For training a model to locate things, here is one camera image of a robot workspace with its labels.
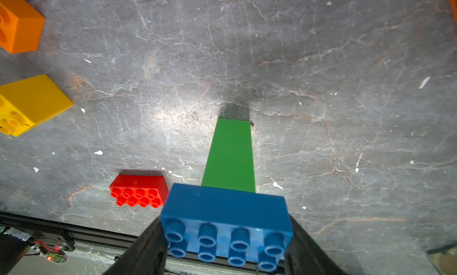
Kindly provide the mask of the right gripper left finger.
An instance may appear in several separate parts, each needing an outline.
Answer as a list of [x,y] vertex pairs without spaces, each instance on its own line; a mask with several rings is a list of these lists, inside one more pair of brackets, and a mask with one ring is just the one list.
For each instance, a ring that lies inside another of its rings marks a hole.
[[104,275],[163,275],[168,243],[156,218]]

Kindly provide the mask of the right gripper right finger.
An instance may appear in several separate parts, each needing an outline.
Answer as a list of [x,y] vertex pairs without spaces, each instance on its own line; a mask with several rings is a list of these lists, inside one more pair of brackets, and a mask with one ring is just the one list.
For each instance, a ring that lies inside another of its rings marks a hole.
[[293,238],[284,254],[286,275],[347,275],[290,215]]

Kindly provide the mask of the dark blue lego brick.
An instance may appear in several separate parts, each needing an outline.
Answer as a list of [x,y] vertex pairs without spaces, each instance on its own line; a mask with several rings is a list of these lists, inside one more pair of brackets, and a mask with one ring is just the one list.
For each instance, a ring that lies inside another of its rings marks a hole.
[[265,272],[277,269],[294,235],[283,197],[230,189],[174,184],[160,220],[176,258],[191,252],[207,263],[257,263]]

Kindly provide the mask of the green tall lego brick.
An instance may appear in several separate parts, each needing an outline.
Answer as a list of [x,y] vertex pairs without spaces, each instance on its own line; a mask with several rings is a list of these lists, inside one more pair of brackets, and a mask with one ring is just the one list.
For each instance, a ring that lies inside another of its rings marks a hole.
[[201,185],[256,192],[249,121],[217,120]]

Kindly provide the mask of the red flat lego brick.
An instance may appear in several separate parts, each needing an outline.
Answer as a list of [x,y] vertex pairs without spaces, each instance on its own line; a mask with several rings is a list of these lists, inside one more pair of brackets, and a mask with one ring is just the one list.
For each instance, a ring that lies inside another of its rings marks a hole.
[[118,175],[109,190],[118,206],[159,208],[169,196],[163,176]]

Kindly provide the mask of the yellow square lego brick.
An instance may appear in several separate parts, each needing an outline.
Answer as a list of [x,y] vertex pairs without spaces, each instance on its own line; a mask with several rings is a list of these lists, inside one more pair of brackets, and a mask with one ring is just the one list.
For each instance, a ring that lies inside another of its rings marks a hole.
[[47,75],[2,85],[1,133],[18,137],[72,106]]

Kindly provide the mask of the orange long lego brick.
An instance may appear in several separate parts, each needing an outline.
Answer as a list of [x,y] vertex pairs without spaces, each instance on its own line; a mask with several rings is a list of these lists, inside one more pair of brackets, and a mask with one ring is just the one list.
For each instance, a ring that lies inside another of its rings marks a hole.
[[44,23],[25,0],[1,0],[1,47],[10,54],[36,51]]

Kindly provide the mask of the orange round lego piece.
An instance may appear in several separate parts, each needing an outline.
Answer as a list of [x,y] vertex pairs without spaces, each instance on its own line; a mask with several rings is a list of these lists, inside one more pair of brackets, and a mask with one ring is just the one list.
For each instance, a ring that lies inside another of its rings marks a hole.
[[454,21],[457,22],[457,0],[449,0]]

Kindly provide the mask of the small glass jar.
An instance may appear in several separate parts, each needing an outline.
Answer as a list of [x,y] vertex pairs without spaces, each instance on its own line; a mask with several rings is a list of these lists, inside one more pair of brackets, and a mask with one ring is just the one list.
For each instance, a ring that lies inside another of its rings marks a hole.
[[427,251],[427,257],[439,275],[457,275],[457,245]]

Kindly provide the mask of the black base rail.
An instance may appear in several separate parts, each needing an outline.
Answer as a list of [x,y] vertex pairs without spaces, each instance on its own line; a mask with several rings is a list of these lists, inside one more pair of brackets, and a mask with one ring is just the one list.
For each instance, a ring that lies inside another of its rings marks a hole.
[[[64,257],[64,252],[73,248],[74,241],[89,242],[112,248],[130,248],[137,240],[134,236],[121,233],[64,225],[56,221],[46,221],[10,213],[1,213],[1,234],[13,236],[32,245],[39,245],[51,261],[61,260]],[[169,245],[167,255],[176,258],[171,255]],[[191,252],[187,252],[183,258],[200,260],[196,253]],[[222,260],[227,259],[218,257],[214,262],[220,263]]]

